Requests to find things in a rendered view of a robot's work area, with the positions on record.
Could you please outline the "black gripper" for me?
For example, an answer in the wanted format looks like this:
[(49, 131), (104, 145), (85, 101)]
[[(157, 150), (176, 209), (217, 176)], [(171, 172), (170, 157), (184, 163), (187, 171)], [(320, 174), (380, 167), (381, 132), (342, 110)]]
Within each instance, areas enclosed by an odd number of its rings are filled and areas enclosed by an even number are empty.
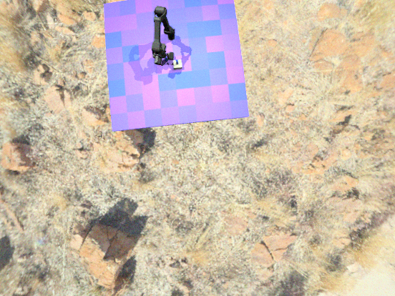
[[(164, 51), (164, 50), (163, 50)], [(155, 59), (155, 55), (152, 55), (152, 57)], [(162, 59), (165, 59), (167, 57), (167, 59), (173, 60), (174, 59), (174, 53), (173, 52), (169, 52), (169, 53), (165, 53), (162, 55)]]

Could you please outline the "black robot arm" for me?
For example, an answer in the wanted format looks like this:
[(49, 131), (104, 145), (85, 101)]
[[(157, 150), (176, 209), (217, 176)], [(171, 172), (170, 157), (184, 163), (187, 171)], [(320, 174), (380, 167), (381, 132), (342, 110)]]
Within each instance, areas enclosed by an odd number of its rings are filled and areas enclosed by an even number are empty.
[[(151, 49), (152, 49), (152, 54), (155, 55), (154, 64), (161, 65), (162, 55), (164, 54), (164, 51), (166, 52), (165, 43), (161, 43), (160, 41), (161, 23), (164, 26), (164, 33), (168, 34), (167, 40), (174, 40), (175, 29), (173, 29), (170, 26), (169, 21), (167, 20), (166, 7), (156, 6), (153, 14), (154, 14), (154, 23), (155, 23), (155, 33), (154, 33), (154, 41), (152, 42)], [(157, 15), (158, 17), (155, 15)]]

